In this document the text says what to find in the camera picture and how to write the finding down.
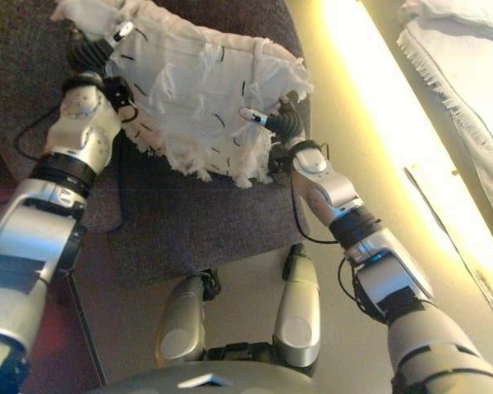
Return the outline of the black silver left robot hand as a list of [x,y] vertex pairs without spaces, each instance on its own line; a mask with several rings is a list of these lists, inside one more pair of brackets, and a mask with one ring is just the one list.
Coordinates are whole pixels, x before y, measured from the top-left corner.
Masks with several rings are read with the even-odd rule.
[[105,67],[117,46],[135,29],[131,21],[123,21],[100,39],[89,39],[77,27],[70,31],[67,60],[77,73],[94,72],[105,76]]

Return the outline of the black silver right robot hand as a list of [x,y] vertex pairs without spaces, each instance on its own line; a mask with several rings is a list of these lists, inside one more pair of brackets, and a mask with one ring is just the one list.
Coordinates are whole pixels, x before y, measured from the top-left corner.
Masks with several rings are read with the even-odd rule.
[[271,131],[283,144],[288,144],[303,135],[302,120],[290,101],[279,101],[276,113],[264,114],[252,108],[242,107],[239,109],[239,115],[246,121]]

